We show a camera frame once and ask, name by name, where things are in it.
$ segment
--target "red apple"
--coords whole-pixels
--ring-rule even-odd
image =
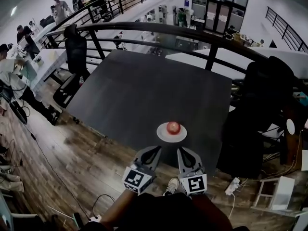
[[[172,135],[176,135],[180,132],[181,130],[181,126],[179,123],[175,122],[175,121],[171,121],[167,124],[167,131],[168,133],[172,134]]]

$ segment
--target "black table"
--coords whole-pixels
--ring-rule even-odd
[[[163,147],[161,161],[177,167],[177,148],[198,153],[213,175],[227,118],[231,79],[204,69],[129,51],[112,51],[68,105],[68,112],[102,134],[140,150]],[[177,121],[187,129],[179,143],[167,143],[158,126]]]

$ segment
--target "white sneaker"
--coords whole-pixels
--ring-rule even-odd
[[[172,178],[167,186],[166,191],[164,192],[163,196],[168,196],[168,195],[172,195],[175,193],[175,191],[177,190],[177,188],[179,187],[180,181],[177,177]]]

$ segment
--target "fluorescent light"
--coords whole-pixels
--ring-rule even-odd
[[[11,16],[15,13],[16,9],[17,9],[17,6],[15,6],[15,7],[12,9]]]

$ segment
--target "chair backrest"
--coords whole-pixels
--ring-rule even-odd
[[[77,25],[69,25],[64,31],[68,70],[81,75],[87,69],[87,40],[77,31]]]
[[[258,131],[266,131],[292,98],[293,71],[271,56],[265,64],[250,63],[243,84],[236,112],[242,121]]]

